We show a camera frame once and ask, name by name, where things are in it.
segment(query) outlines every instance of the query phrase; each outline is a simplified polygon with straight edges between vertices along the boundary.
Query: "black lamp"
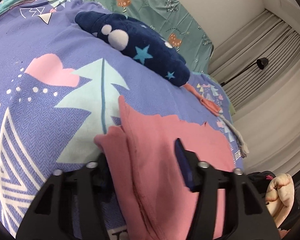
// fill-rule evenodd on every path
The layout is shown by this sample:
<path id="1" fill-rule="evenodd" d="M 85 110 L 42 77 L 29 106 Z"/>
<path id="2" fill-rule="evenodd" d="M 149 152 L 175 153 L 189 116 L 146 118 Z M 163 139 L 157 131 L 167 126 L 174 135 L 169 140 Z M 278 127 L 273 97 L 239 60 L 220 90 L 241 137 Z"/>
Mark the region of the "black lamp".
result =
<path id="1" fill-rule="evenodd" d="M 252 68 L 255 64 L 258 65 L 258 67 L 261 69 L 261 70 L 264 70 L 265 67 L 269 64 L 269 60 L 266 58 L 266 57 L 263 57 L 263 58 L 258 58 L 257 59 L 257 62 L 251 64 L 250 66 L 244 68 L 242 71 L 240 71 L 237 75 L 235 75 L 234 77 L 230 78 L 229 80 L 225 81 L 225 82 L 222 82 L 220 84 L 220 86 L 224 86 L 226 84 L 228 84 L 229 82 L 231 82 L 232 80 L 234 80 L 236 77 L 240 76 L 243 72 L 247 71 L 248 69 Z"/>

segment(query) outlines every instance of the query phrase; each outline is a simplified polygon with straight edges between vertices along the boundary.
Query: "white curtain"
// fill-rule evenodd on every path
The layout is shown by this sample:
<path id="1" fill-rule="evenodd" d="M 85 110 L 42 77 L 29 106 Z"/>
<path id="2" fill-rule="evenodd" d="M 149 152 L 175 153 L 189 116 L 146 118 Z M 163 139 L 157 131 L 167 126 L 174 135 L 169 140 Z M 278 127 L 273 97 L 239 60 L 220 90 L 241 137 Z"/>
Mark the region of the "white curtain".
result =
<path id="1" fill-rule="evenodd" d="M 225 86 L 234 125 L 250 150 L 245 171 L 294 175 L 300 170 L 300 35 L 265 11 L 216 49 L 209 70 L 223 82 L 259 57 L 269 58 L 264 71 L 252 68 Z"/>

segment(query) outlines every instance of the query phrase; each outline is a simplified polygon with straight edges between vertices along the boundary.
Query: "bolt head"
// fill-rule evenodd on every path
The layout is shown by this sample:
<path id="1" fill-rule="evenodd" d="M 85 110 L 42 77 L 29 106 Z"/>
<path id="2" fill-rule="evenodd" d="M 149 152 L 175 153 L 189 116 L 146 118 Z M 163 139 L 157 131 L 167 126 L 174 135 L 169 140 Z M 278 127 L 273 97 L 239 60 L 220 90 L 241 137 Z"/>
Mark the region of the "bolt head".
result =
<path id="1" fill-rule="evenodd" d="M 86 165 L 86 167 L 89 168 L 89 169 L 94 169 L 97 166 L 98 166 L 98 163 L 96 163 L 96 162 L 89 162 Z"/>
<path id="2" fill-rule="evenodd" d="M 241 169 L 239 169 L 239 168 L 235 168 L 235 169 L 233 170 L 233 172 L 234 172 L 234 174 L 236 174 L 236 175 L 242 175 L 242 174 L 243 174 L 243 171 L 242 171 Z"/>
<path id="3" fill-rule="evenodd" d="M 60 176 L 62 173 L 63 173 L 63 171 L 59 170 L 59 169 L 53 171 L 54 176 Z"/>
<path id="4" fill-rule="evenodd" d="M 198 166 L 199 166 L 200 168 L 207 169 L 207 168 L 210 167 L 210 164 L 207 163 L 207 162 L 199 162 L 199 163 L 198 163 Z"/>

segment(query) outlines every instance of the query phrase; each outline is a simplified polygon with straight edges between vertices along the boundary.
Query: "purple blanket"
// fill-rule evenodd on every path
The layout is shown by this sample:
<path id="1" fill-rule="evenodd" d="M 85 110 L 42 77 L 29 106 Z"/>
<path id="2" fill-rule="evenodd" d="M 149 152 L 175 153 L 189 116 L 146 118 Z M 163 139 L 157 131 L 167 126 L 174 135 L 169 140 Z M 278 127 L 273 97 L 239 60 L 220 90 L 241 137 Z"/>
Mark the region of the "purple blanket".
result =
<path id="1" fill-rule="evenodd" d="M 110 13 L 82 0 L 36 0 L 0 16 L 0 220 L 13 236 L 53 170 L 96 159 L 94 136 L 120 124 L 119 95 L 143 114 L 208 122 L 242 167 L 235 136 L 192 94 L 75 24 L 78 12 L 91 10 Z M 231 119 L 219 85 L 203 74 L 191 74 L 189 83 Z M 103 211 L 110 234 L 124 230 L 115 196 Z"/>

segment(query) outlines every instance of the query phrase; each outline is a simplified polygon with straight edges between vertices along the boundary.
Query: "navy blue plush toy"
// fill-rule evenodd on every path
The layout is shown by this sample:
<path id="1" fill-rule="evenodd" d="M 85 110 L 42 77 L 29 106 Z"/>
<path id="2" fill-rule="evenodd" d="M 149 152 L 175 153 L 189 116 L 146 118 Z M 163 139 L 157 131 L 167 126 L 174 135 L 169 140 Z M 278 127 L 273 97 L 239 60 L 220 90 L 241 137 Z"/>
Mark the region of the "navy blue plush toy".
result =
<path id="1" fill-rule="evenodd" d="M 75 22 L 122 54 L 181 87 L 190 77 L 184 58 L 156 31 L 134 18 L 94 11 L 80 12 Z"/>

